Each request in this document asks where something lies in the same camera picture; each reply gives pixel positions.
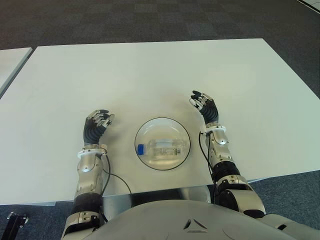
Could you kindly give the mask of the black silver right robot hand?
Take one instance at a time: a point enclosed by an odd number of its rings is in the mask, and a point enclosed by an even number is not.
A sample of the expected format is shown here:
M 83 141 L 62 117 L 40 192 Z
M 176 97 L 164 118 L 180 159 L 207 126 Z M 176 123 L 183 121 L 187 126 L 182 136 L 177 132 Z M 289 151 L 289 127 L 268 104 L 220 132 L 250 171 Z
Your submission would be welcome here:
M 218 109 L 214 99 L 209 95 L 193 90 L 189 102 L 200 112 L 206 125 L 219 122 Z

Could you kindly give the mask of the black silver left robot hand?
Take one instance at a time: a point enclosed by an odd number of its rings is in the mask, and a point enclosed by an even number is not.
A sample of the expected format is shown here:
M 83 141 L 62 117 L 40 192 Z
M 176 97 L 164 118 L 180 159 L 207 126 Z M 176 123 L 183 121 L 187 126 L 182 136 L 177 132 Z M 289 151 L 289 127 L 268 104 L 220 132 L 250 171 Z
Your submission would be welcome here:
M 83 128 L 84 145 L 98 145 L 107 127 L 112 124 L 115 115 L 108 110 L 98 109 L 91 112 L 85 119 Z

